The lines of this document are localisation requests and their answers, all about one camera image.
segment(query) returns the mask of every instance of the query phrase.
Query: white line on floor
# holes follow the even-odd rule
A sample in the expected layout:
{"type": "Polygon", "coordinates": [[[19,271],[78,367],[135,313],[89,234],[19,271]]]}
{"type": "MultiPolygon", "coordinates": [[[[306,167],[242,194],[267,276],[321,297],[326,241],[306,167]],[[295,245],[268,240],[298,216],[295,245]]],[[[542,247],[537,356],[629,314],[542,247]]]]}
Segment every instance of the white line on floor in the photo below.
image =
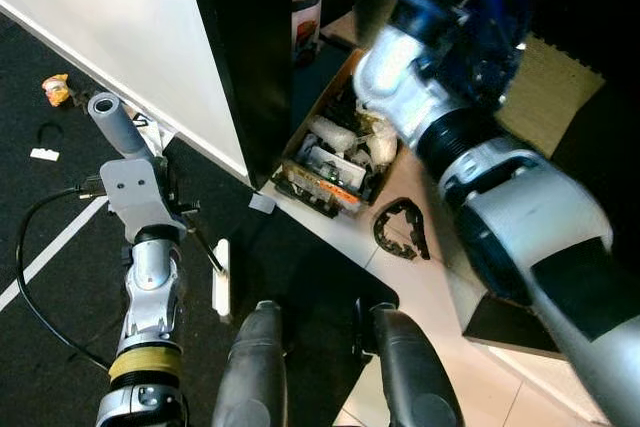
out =
{"type": "MultiPolygon", "coordinates": [[[[40,272],[45,265],[47,265],[47,262],[49,262],[53,256],[56,255],[87,222],[89,222],[91,217],[100,210],[100,207],[106,203],[106,196],[98,197],[94,199],[94,201],[91,202],[82,212],[80,212],[80,214],[73,219],[73,221],[67,225],[35,259],[33,259],[33,262],[24,269],[25,281],[29,282],[33,279],[36,274],[40,272]]],[[[0,312],[9,305],[9,302],[11,302],[19,292],[20,289],[18,288],[18,282],[14,280],[2,295],[0,295],[0,312]]]]}

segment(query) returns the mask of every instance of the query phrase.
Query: yellow tape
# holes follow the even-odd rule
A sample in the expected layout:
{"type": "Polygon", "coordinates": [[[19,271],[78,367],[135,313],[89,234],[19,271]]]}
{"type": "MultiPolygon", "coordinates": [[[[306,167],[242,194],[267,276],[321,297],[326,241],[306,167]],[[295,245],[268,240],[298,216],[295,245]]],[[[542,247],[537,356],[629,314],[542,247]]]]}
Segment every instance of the yellow tape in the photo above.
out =
{"type": "Polygon", "coordinates": [[[140,347],[120,355],[109,369],[111,380],[139,370],[167,372],[180,376],[181,355],[176,349],[168,347],[140,347]]]}

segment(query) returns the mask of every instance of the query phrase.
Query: black cable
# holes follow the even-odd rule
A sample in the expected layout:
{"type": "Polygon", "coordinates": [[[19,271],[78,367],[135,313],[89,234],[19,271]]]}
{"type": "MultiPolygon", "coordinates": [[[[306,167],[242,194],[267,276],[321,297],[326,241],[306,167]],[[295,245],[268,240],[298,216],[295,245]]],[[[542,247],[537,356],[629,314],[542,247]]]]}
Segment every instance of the black cable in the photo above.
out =
{"type": "Polygon", "coordinates": [[[218,274],[224,274],[226,270],[216,257],[216,254],[209,245],[209,242],[207,242],[207,239],[202,233],[202,229],[200,228],[198,222],[196,222],[195,219],[193,219],[193,217],[190,217],[189,215],[184,215],[183,218],[187,223],[187,227],[189,228],[188,232],[195,237],[198,245],[202,248],[204,253],[207,255],[207,258],[209,259],[209,262],[211,262],[211,264],[213,265],[213,268],[218,274]]]}
{"type": "Polygon", "coordinates": [[[53,335],[55,335],[62,343],[74,349],[81,356],[85,357],[94,365],[100,367],[102,370],[109,371],[111,367],[108,362],[101,359],[97,355],[92,354],[88,350],[86,350],[81,345],[77,344],[65,334],[63,334],[58,327],[55,326],[53,322],[51,322],[43,313],[40,307],[34,302],[29,290],[27,288],[27,282],[24,278],[24,266],[23,266],[23,251],[24,251],[24,239],[27,233],[27,228],[29,227],[29,222],[34,214],[40,210],[42,207],[47,205],[48,203],[59,199],[61,197],[66,197],[67,195],[79,194],[82,192],[80,187],[70,187],[68,189],[61,190],[56,192],[55,194],[51,194],[44,199],[39,200],[27,210],[27,213],[22,218],[22,222],[20,223],[20,228],[18,229],[18,239],[16,241],[16,281],[18,282],[18,287],[20,288],[20,293],[24,298],[25,302],[33,312],[33,314],[44,324],[44,326],[49,330],[53,335]]]}

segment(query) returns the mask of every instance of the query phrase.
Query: white plastic piece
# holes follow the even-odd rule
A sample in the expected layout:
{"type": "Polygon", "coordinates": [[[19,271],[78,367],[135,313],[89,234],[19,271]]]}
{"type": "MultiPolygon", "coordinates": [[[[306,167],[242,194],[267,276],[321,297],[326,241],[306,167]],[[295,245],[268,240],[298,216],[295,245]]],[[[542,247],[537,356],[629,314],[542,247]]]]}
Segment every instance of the white plastic piece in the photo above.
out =
{"type": "Polygon", "coordinates": [[[227,239],[220,239],[213,253],[224,268],[224,274],[213,270],[213,285],[211,289],[211,307],[218,312],[221,319],[226,319],[231,313],[231,246],[227,239]]]}
{"type": "Polygon", "coordinates": [[[311,118],[309,130],[329,144],[336,152],[349,150],[356,143],[356,134],[320,115],[314,115],[311,118]]]}
{"type": "Polygon", "coordinates": [[[354,155],[351,156],[351,162],[359,165],[360,167],[369,167],[371,170],[373,170],[373,160],[371,160],[371,156],[362,149],[358,150],[354,155]]]}
{"type": "Polygon", "coordinates": [[[34,159],[42,159],[42,160],[50,160],[51,162],[56,162],[58,157],[60,157],[60,152],[56,152],[51,149],[39,149],[33,148],[31,149],[31,157],[34,159]]]}
{"type": "Polygon", "coordinates": [[[314,145],[316,145],[320,139],[318,136],[312,133],[308,133],[304,136],[304,140],[302,141],[302,145],[298,149],[298,153],[296,154],[294,160],[299,164],[304,164],[307,158],[309,157],[309,152],[314,145]]]}
{"type": "Polygon", "coordinates": [[[374,135],[367,139],[371,160],[376,167],[390,164],[398,149],[395,130],[386,120],[374,122],[372,128],[374,135]]]}
{"type": "Polygon", "coordinates": [[[266,195],[253,194],[251,196],[251,202],[249,202],[249,208],[259,210],[265,214],[270,214],[276,206],[275,200],[266,195]]]}

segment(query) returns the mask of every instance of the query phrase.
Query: orange object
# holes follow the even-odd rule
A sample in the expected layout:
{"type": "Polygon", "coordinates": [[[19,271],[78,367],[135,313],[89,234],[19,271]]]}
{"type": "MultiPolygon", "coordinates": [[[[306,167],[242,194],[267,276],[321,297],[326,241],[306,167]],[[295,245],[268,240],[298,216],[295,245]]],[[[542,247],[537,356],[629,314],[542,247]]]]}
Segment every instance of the orange object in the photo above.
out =
{"type": "Polygon", "coordinates": [[[67,86],[67,79],[69,74],[57,74],[52,75],[44,82],[42,82],[42,88],[44,89],[49,103],[58,107],[62,102],[67,100],[70,95],[69,86],[67,86]]]}
{"type": "Polygon", "coordinates": [[[321,180],[320,182],[318,182],[318,185],[323,189],[328,190],[339,199],[349,202],[350,204],[356,204],[359,202],[358,198],[355,195],[351,195],[350,193],[346,192],[344,189],[341,189],[340,187],[332,184],[331,182],[327,182],[326,180],[321,180]]]}

